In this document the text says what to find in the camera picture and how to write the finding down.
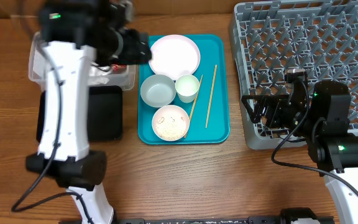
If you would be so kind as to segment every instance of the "teal tray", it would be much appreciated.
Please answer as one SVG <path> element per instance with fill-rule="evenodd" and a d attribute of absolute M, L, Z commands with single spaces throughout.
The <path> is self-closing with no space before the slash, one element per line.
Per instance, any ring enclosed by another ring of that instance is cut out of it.
<path fill-rule="evenodd" d="M 150 65 L 141 65 L 139 69 L 139 102 L 137 107 L 138 135 L 146 144 L 171 145 L 171 144 L 212 144 L 224 142 L 230 133 L 229 102 L 227 99 L 226 67 L 224 63 L 224 47 L 222 40 L 211 34 L 185 35 L 193 40 L 201 52 L 201 62 L 194 73 L 200 80 L 203 75 L 197 103 L 191 119 L 187 138 L 181 138 L 174 142 L 161 140 L 152 129 L 152 118 L 157 108 L 145 104 L 140 97 L 140 88 L 143 81 L 154 75 Z M 149 44 L 152 46 L 163 36 L 150 36 Z M 218 65 L 214 86 L 211 111 L 209 114 L 208 128 L 205 128 L 208 112 L 209 96 L 211 94 L 212 79 L 215 65 Z M 182 107 L 190 115 L 191 103 L 183 103 L 176 96 L 172 105 Z"/>

